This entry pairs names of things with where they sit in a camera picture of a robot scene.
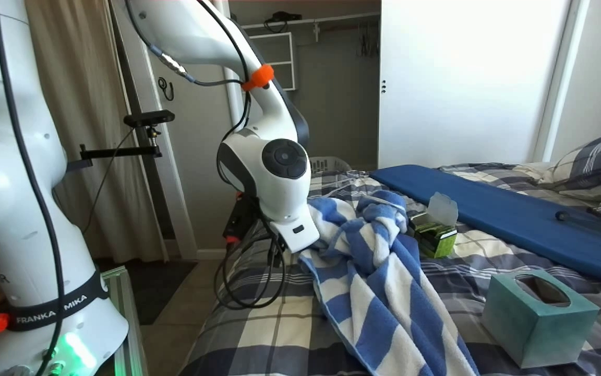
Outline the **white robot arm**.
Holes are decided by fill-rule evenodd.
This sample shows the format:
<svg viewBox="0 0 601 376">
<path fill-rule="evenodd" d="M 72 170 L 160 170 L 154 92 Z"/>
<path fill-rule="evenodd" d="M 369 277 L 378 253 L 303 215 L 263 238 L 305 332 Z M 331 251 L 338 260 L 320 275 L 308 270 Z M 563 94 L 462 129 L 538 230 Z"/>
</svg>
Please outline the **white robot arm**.
<svg viewBox="0 0 601 376">
<path fill-rule="evenodd" d="M 317 240 L 300 114 L 243 31 L 205 0 L 125 0 L 141 41 L 175 70 L 219 64 L 261 106 L 227 133 L 218 170 L 258 201 L 293 251 Z M 46 106 L 24 0 L 0 0 L 0 376 L 95 376 L 129 333 L 87 245 L 52 198 L 67 168 Z"/>
</svg>

